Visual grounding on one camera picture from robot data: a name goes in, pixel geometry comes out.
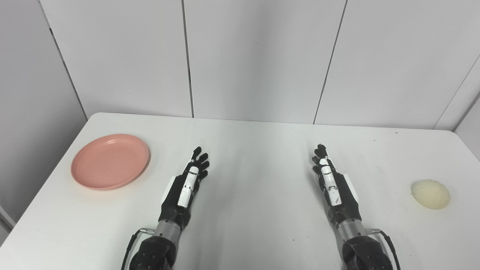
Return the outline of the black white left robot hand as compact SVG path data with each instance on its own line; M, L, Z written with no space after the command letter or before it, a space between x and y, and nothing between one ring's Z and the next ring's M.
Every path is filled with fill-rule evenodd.
M199 191L201 181L209 174L209 154L198 146L182 174L175 176L161 205L159 221L175 222L183 230L191 219L191 204Z

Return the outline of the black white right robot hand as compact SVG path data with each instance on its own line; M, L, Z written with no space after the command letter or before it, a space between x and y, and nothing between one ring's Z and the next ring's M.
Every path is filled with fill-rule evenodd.
M339 173L323 144L317 145L312 157L313 171L317 174L328 207L328 219L334 226L344 221L362 221L358 200L350 182Z

